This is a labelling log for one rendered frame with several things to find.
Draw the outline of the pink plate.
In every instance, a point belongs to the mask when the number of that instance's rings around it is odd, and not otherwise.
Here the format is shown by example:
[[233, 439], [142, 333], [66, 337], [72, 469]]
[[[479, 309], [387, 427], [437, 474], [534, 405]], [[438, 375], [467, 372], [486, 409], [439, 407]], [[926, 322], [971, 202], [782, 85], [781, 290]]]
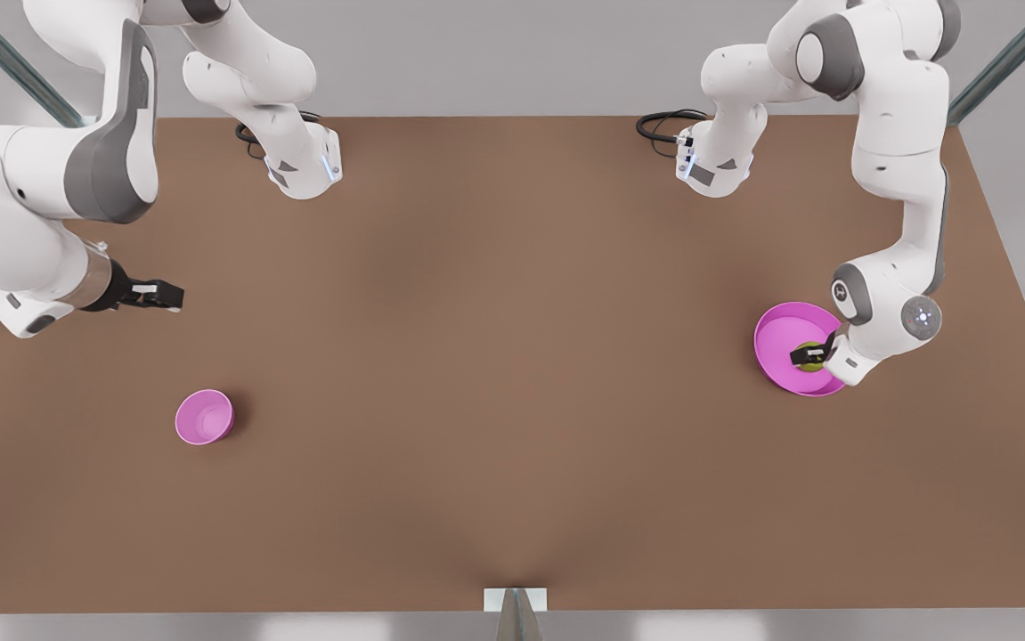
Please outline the pink plate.
[[806, 397], [836, 394], [845, 383], [825, 369], [793, 364], [792, 352], [822, 345], [838, 329], [832, 312], [809, 303], [784, 303], [768, 309], [753, 332], [753, 352], [761, 370], [774, 385]]

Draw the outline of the pink bowl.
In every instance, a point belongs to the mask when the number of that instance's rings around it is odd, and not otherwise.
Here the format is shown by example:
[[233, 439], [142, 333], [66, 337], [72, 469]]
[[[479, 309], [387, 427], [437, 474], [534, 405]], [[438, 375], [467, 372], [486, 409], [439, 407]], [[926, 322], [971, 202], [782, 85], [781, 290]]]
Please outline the pink bowl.
[[227, 394], [214, 389], [199, 390], [175, 410], [175, 433], [191, 445], [207, 445], [230, 434], [234, 419], [234, 406]]

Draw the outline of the silver frame post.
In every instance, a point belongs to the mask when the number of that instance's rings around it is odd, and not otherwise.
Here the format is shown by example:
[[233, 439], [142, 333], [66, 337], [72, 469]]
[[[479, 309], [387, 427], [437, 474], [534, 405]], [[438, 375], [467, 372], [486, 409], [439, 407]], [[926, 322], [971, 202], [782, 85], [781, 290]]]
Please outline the silver frame post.
[[947, 127], [959, 126], [1025, 62], [1025, 25], [948, 105]]
[[17, 52], [14, 45], [2, 33], [0, 33], [0, 69], [59, 125], [65, 127], [87, 125], [81, 114], [61, 96], [59, 91], [53, 89], [53, 86]]
[[544, 641], [537, 612], [547, 611], [545, 588], [484, 589], [484, 612], [499, 613], [495, 641]]

